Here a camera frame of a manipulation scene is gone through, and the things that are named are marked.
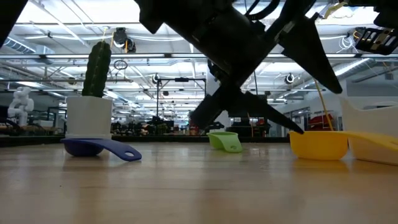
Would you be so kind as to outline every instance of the white robot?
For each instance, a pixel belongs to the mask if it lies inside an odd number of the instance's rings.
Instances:
[[[18,116],[19,126],[26,126],[27,112],[33,111],[34,108],[34,102],[29,98],[29,93],[29,87],[18,87],[17,91],[14,92],[14,99],[8,107],[8,117],[13,118]]]

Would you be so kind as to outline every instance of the yellow bowl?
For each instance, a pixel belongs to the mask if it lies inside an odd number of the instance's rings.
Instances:
[[[299,134],[291,131],[290,146],[293,153],[302,159],[336,161],[348,150],[348,138],[332,131],[306,131]]]

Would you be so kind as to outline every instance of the yellow scoop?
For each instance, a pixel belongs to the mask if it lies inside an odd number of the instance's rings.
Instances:
[[[356,133],[353,131],[290,132],[293,153],[302,159],[339,160],[348,150],[348,139],[369,141],[389,150],[398,151],[398,139],[383,134]]]

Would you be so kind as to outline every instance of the cactus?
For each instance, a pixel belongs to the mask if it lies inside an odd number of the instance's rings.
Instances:
[[[111,54],[111,46],[104,41],[93,47],[88,56],[86,79],[81,93],[83,96],[103,96]]]

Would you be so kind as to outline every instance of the table surface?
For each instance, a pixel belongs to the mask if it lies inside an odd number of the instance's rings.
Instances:
[[[142,161],[1,148],[0,223],[398,223],[396,166],[296,159],[288,144],[132,145]]]

